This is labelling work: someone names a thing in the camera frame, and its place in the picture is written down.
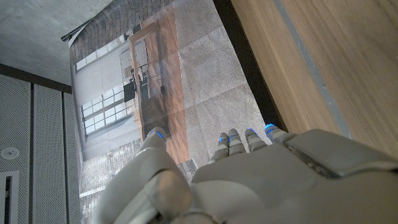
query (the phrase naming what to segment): stone pavement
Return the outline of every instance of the stone pavement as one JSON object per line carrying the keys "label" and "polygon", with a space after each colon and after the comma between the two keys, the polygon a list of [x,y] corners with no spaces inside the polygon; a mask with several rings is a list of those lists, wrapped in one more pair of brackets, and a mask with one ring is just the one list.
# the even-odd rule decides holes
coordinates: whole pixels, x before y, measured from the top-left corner
{"label": "stone pavement", "polygon": [[[129,142],[83,163],[80,180],[81,223],[91,223],[93,210],[102,190],[111,179],[138,153],[141,140]],[[178,165],[188,182],[192,180],[197,167],[192,160]]]}
{"label": "stone pavement", "polygon": [[117,39],[172,0],[114,0],[80,32],[69,48],[70,63],[75,65],[95,50]]}
{"label": "stone pavement", "polygon": [[198,167],[215,153],[220,132],[263,131],[265,122],[212,0],[176,0],[178,55],[189,158]]}

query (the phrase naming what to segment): robotic finger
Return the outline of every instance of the robotic finger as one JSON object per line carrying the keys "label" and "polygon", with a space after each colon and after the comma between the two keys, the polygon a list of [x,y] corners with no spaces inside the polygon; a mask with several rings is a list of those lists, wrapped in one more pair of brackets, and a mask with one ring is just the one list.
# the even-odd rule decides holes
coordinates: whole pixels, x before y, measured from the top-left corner
{"label": "robotic finger", "polygon": [[241,137],[236,129],[232,128],[228,131],[229,135],[229,155],[233,156],[239,153],[245,153]]}
{"label": "robotic finger", "polygon": [[214,163],[220,159],[228,157],[229,154],[229,138],[226,133],[221,133],[218,138],[218,145],[216,148],[216,152],[213,157],[210,159],[209,164]]}
{"label": "robotic finger", "polygon": [[246,136],[246,141],[248,142],[250,152],[263,149],[267,146],[267,144],[263,140],[261,140],[261,138],[256,134],[253,129],[247,129],[244,132],[244,135]]}

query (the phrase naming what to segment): metal strip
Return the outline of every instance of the metal strip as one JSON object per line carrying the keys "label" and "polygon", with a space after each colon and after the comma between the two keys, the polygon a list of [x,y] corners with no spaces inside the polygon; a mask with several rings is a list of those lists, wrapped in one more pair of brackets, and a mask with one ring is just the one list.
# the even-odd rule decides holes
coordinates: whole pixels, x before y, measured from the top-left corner
{"label": "metal strip", "polygon": [[30,72],[19,70],[18,68],[13,68],[7,65],[3,65],[1,63],[0,63],[0,74],[16,78],[22,81],[42,85],[54,90],[64,91],[65,93],[72,93],[72,87],[70,85],[56,82],[54,80],[44,78],[36,74],[32,74]]}
{"label": "metal strip", "polygon": [[63,127],[63,164],[65,165],[65,202],[67,208],[67,224],[69,221],[69,188],[68,188],[68,154],[67,154],[67,127],[65,126],[65,97],[61,92],[62,99],[62,127]]}
{"label": "metal strip", "polygon": [[33,223],[33,139],[34,139],[34,84],[30,84],[30,152],[29,152],[29,223]]}
{"label": "metal strip", "polygon": [[319,71],[318,71],[317,67],[315,66],[315,63],[313,62],[310,54],[306,50],[306,48],[304,46],[304,42],[300,38],[299,34],[297,33],[297,30],[294,27],[293,22],[290,20],[289,15],[287,14],[282,2],[280,0],[274,0],[274,4],[275,4],[276,8],[278,9],[280,16],[283,18],[285,25],[286,25],[287,29],[289,30],[297,48],[298,48],[298,51],[300,52],[301,56],[304,59],[305,64],[307,65],[308,69],[310,70],[313,81],[315,82],[315,84],[318,88],[318,91],[320,92],[333,119],[335,120],[337,127],[340,130],[341,135],[343,135],[347,138],[353,139],[351,131],[349,130],[349,127],[348,127],[347,123],[345,122],[343,115],[341,115],[334,99],[331,97],[330,92],[325,87],[323,79],[322,79],[321,75],[319,74]]}

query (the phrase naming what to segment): brick wall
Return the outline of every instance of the brick wall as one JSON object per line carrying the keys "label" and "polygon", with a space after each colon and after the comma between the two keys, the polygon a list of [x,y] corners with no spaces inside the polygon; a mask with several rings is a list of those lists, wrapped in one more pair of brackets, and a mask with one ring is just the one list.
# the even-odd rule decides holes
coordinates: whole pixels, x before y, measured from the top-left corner
{"label": "brick wall", "polygon": [[69,49],[70,63],[89,54],[133,29],[172,0],[114,0],[80,32]]}

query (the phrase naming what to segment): smoke detector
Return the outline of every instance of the smoke detector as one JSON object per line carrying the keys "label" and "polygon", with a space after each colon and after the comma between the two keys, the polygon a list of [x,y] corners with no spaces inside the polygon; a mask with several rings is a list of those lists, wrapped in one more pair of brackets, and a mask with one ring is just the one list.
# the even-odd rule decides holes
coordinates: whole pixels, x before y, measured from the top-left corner
{"label": "smoke detector", "polygon": [[19,156],[19,150],[14,147],[8,147],[1,151],[1,157],[3,159],[10,160],[17,158],[18,156]]}

